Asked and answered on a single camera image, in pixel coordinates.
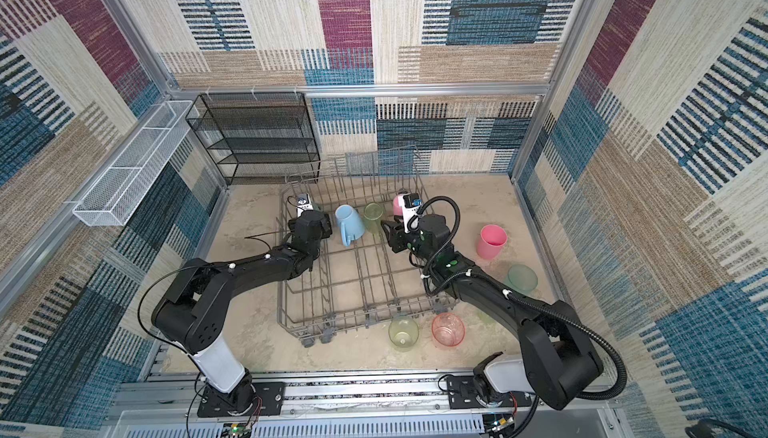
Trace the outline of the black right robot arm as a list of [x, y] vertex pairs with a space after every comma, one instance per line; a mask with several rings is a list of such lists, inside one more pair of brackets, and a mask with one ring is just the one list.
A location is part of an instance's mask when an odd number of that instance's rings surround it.
[[626, 368], [606, 339], [584, 326], [567, 303], [527, 297], [456, 251], [443, 216], [426, 215], [414, 225], [384, 221], [381, 227], [393, 252], [408, 251], [423, 260], [428, 295], [446, 293], [469, 303], [517, 339], [519, 357], [495, 353], [475, 367], [473, 385], [483, 403], [526, 391], [562, 410], [575, 399], [605, 401], [624, 390]]

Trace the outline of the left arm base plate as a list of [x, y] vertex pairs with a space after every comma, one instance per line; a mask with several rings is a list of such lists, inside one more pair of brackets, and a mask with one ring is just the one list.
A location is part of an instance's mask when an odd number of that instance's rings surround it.
[[255, 418], [277, 416], [283, 406], [283, 382], [243, 382], [229, 393], [206, 385], [198, 406], [198, 418]]

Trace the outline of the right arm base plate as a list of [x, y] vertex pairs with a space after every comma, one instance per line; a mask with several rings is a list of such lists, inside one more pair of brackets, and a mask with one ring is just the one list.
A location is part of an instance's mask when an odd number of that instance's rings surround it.
[[484, 400], [476, 390], [470, 376], [444, 374], [437, 380], [438, 389], [447, 395], [450, 409], [470, 408], [528, 408], [533, 395], [526, 392], [505, 392]]

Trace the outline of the green cup by right arm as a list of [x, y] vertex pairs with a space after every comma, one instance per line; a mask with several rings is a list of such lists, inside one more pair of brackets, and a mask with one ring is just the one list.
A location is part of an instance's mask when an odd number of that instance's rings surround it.
[[486, 313], [484, 313], [484, 312], [482, 312], [482, 311], [479, 311], [479, 312], [477, 313], [477, 315], [478, 315], [478, 317], [479, 317], [480, 321], [481, 321], [482, 323], [484, 323], [484, 324], [490, 324], [490, 325], [493, 325], [493, 324], [495, 324], [495, 323], [496, 323], [496, 321], [495, 321], [495, 320], [494, 320], [492, 317], [490, 317], [488, 314], [486, 314]]

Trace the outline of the magenta pink cup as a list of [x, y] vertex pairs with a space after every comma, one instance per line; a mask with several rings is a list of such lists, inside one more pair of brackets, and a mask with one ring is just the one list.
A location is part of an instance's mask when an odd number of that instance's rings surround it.
[[506, 231], [497, 225], [484, 226], [479, 234], [479, 238], [476, 244], [477, 255], [487, 261], [491, 261], [496, 258], [508, 240]]

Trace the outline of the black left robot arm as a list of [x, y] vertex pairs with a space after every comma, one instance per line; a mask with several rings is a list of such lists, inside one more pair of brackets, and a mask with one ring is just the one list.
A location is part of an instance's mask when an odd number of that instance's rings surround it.
[[206, 378], [206, 400], [218, 416], [243, 415], [257, 403], [250, 372], [222, 336], [231, 300], [310, 270], [322, 242], [332, 235], [331, 220], [322, 211], [304, 211], [289, 222], [289, 231], [279, 245], [251, 258], [188, 261], [152, 312], [152, 325], [179, 346]]

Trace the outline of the pink plastic cup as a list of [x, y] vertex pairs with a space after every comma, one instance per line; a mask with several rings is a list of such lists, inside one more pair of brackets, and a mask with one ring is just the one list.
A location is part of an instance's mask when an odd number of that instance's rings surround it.
[[403, 205], [404, 205], [404, 194], [398, 194], [393, 199], [393, 215], [395, 217], [403, 217]]

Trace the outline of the light blue mug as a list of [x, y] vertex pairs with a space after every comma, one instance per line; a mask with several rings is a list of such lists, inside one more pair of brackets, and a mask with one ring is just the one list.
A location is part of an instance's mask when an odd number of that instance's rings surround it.
[[352, 206], [339, 206], [335, 211], [335, 219], [345, 247], [350, 247], [353, 242], [364, 236], [366, 231], [365, 225], [358, 212]]

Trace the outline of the teal cup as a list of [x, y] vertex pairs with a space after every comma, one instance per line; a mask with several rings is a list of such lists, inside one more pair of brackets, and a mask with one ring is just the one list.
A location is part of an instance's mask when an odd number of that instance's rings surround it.
[[504, 283], [521, 294], [530, 295], [538, 286], [538, 276], [530, 267], [515, 264], [508, 269]]

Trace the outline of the green translucent cup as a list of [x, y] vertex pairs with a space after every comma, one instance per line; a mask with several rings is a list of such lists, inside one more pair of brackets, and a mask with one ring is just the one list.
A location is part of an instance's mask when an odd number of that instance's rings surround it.
[[384, 207], [380, 203], [369, 203], [362, 211], [364, 226], [373, 235], [382, 232], [381, 220], [384, 215]]

